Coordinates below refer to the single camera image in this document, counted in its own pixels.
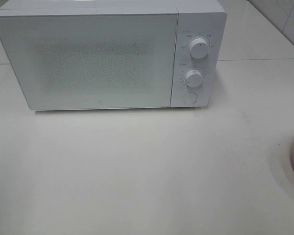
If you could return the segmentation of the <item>white microwave oven body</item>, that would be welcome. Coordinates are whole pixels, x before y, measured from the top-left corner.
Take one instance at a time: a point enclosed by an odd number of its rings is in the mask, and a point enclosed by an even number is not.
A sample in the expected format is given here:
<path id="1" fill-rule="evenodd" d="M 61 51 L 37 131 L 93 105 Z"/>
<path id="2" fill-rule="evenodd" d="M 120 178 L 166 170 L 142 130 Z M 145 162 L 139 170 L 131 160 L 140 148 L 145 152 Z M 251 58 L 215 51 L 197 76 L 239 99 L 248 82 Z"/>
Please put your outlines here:
<path id="1" fill-rule="evenodd" d="M 0 8 L 0 17 L 165 14 L 177 15 L 171 103 L 166 108 L 205 107 L 227 19 L 225 10 L 216 0 L 10 0 Z M 199 37 L 206 38 L 210 47 L 208 55 L 194 59 L 189 43 Z M 202 73 L 203 82 L 199 87 L 187 87 L 185 74 L 190 70 Z M 197 102 L 193 105 L 183 102 L 183 95 L 189 92 L 197 94 Z"/>

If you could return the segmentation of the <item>white microwave door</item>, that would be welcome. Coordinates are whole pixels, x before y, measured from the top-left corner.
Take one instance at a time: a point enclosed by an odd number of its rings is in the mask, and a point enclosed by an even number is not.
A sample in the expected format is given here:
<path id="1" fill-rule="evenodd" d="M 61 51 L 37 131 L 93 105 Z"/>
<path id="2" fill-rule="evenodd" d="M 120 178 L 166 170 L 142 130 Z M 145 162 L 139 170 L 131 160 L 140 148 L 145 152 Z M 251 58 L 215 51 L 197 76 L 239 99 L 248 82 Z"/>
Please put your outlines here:
<path id="1" fill-rule="evenodd" d="M 168 107 L 177 15 L 0 17 L 30 109 Z"/>

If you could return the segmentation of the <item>upper white power knob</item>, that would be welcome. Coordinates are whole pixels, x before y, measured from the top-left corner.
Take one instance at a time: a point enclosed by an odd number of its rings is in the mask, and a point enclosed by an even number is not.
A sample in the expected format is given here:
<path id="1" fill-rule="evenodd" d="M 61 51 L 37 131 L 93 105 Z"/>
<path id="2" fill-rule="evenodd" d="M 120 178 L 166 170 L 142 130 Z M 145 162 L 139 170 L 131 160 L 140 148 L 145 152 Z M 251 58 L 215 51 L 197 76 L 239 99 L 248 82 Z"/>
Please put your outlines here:
<path id="1" fill-rule="evenodd" d="M 202 59 L 208 55 L 209 42 L 204 37 L 192 39 L 189 43 L 190 55 L 194 59 Z"/>

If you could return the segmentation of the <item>white timer knob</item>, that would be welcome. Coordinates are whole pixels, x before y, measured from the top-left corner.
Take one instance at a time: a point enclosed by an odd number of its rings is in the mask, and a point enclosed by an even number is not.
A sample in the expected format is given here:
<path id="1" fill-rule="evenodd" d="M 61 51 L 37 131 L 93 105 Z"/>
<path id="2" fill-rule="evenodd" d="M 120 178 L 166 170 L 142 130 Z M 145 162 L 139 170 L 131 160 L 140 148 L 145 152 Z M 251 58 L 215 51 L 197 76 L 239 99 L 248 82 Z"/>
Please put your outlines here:
<path id="1" fill-rule="evenodd" d="M 190 70 L 185 74 L 185 82 L 189 88 L 199 87 L 203 82 L 203 75 L 198 70 Z"/>

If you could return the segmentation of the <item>round door release button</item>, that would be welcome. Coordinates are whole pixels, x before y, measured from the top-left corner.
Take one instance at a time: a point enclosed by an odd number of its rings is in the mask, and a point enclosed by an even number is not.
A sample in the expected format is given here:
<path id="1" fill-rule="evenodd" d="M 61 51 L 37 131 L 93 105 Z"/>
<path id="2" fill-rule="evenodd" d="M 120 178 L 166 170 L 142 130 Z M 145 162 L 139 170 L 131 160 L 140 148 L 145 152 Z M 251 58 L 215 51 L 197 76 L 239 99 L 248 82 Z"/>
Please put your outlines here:
<path id="1" fill-rule="evenodd" d="M 189 92 L 183 95 L 183 102 L 186 105 L 193 105 L 197 102 L 197 94 Z"/>

